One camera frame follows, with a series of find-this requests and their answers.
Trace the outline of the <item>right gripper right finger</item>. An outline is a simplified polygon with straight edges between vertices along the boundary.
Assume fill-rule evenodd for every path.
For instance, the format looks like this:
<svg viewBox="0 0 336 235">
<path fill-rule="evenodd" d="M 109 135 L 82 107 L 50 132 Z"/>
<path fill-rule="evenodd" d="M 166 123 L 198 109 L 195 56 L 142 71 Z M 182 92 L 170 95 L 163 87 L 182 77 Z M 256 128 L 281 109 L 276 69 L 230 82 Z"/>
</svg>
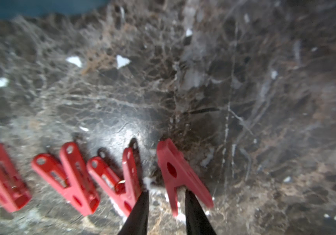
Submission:
<svg viewBox="0 0 336 235">
<path fill-rule="evenodd" d="M 216 235 L 195 194 L 186 190 L 185 198 L 186 234 Z"/>
</svg>

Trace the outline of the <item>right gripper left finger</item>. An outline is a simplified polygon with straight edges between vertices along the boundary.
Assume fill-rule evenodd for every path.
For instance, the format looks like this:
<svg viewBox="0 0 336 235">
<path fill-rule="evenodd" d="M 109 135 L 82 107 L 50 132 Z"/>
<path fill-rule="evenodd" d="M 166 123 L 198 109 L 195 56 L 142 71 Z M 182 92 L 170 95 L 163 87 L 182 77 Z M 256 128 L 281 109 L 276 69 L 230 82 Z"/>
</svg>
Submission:
<svg viewBox="0 0 336 235">
<path fill-rule="evenodd" d="M 118 235 L 147 235 L 149 191 L 143 191 Z"/>
</svg>

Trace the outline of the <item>red clothespin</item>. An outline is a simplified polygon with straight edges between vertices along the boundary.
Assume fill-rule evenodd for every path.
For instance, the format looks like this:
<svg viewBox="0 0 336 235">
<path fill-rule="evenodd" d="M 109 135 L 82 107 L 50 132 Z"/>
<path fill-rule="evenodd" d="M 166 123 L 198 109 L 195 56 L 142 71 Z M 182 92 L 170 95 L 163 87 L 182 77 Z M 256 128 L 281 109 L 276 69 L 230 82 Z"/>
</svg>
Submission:
<svg viewBox="0 0 336 235">
<path fill-rule="evenodd" d="M 122 179 L 99 156 L 91 158 L 86 167 L 94 181 L 128 217 L 141 194 L 133 148 L 126 148 L 123 152 Z"/>
<path fill-rule="evenodd" d="M 36 155 L 32 168 L 83 216 L 92 215 L 100 204 L 100 196 L 87 171 L 78 145 L 63 144 L 60 160 L 49 153 Z"/>
<path fill-rule="evenodd" d="M 0 143 L 0 206 L 8 212 L 16 212 L 26 206 L 31 198 L 27 185 Z"/>
<path fill-rule="evenodd" d="M 200 180 L 184 155 L 171 139 L 160 141 L 157 145 L 158 166 L 167 190 L 170 207 L 174 217 L 178 215 L 177 189 L 185 186 L 208 208 L 213 208 L 212 196 Z"/>
</svg>

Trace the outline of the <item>teal plastic storage box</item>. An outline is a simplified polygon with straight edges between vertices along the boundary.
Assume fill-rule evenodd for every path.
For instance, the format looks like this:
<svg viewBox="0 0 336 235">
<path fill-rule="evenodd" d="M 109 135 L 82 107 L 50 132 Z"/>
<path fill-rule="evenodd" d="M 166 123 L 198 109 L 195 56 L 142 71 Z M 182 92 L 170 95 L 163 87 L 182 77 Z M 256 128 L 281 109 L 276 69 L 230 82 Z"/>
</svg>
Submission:
<svg viewBox="0 0 336 235">
<path fill-rule="evenodd" d="M 107 5 L 104 0 L 0 0 L 0 19 L 9 20 L 18 15 L 39 17 L 51 13 L 83 14 Z"/>
</svg>

